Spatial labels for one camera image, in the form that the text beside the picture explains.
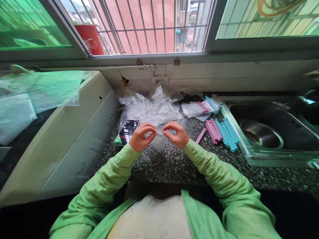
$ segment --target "smartphone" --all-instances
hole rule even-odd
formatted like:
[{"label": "smartphone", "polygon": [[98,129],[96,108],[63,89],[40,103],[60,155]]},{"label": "smartphone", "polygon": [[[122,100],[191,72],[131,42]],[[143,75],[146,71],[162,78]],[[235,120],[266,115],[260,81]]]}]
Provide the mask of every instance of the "smartphone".
[{"label": "smartphone", "polygon": [[119,132],[119,134],[116,136],[115,140],[113,141],[113,144],[117,146],[126,145],[131,140],[131,137],[135,129],[139,125],[140,125],[139,120],[127,120],[122,130]]}]

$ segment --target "stainless steel sink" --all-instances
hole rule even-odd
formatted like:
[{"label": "stainless steel sink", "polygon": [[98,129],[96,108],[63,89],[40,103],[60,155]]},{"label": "stainless steel sink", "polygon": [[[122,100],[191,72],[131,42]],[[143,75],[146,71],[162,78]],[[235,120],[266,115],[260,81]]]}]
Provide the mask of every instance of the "stainless steel sink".
[{"label": "stainless steel sink", "polygon": [[[240,136],[240,147],[253,166],[317,167],[319,134],[285,104],[272,101],[226,101],[222,109]],[[281,148],[266,148],[246,138],[240,129],[243,121],[256,121],[272,128],[283,140]]]}]

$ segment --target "pipe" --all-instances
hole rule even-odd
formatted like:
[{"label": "pipe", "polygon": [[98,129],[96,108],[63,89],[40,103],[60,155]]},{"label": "pipe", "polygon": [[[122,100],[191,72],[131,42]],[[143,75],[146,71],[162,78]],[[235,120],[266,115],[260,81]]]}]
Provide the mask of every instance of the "pipe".
[{"label": "pipe", "polygon": [[154,65],[140,65],[140,66],[108,66],[108,67],[68,67],[68,68],[41,68],[42,71],[56,71],[61,70],[124,70],[124,69],[152,69],[152,76],[154,76],[155,66]]}]

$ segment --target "countertop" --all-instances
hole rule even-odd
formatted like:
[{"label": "countertop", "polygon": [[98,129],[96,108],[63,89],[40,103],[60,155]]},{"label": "countertop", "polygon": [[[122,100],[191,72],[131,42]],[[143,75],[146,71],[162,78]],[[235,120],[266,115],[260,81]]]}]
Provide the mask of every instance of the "countertop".
[{"label": "countertop", "polygon": [[[199,96],[185,97],[180,103],[197,100],[201,100]],[[208,119],[216,118],[221,121],[224,117],[219,112]],[[185,128],[188,136],[194,141],[205,127],[205,124],[196,118],[183,117],[176,122]],[[164,124],[156,128],[162,129],[163,127]],[[118,126],[115,127],[104,152],[98,159],[92,176],[122,149],[122,147],[113,145],[117,134]],[[315,169],[253,167],[247,162],[240,148],[237,152],[232,153],[223,142],[214,145],[208,132],[204,134],[199,145],[238,169],[256,189],[319,192],[319,172]],[[130,179],[153,183],[208,185],[204,176],[199,173],[192,161],[168,139],[166,139],[164,151],[157,151],[151,145],[143,150],[133,165]]]}]

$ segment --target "tiled wall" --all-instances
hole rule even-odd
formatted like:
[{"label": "tiled wall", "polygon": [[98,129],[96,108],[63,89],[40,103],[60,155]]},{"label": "tiled wall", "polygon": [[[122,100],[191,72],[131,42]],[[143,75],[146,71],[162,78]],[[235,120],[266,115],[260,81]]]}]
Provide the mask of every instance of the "tiled wall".
[{"label": "tiled wall", "polygon": [[[170,86],[200,91],[299,91],[316,84],[302,75],[319,69],[319,60],[227,62],[155,65],[155,76],[167,76]],[[153,87],[151,69],[100,70],[114,88],[141,91]]]}]

